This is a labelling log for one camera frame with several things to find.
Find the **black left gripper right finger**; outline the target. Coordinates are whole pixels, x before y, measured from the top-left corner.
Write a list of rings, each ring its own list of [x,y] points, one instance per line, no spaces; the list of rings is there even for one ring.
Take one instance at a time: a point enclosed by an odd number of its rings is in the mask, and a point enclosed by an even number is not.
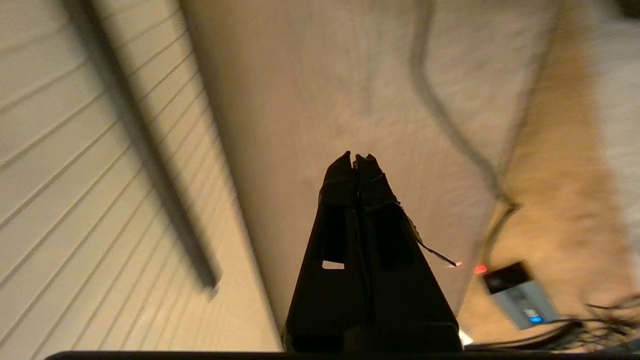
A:
[[[419,246],[419,233],[372,155],[356,155],[366,318],[358,353],[461,353],[458,322]]]

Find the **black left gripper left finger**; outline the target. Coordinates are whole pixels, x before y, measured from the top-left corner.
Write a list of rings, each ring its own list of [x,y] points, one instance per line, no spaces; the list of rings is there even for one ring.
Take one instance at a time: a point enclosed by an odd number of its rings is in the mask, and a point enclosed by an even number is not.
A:
[[[370,271],[358,173],[347,151],[326,170],[317,212],[286,317],[289,353],[366,348]]]

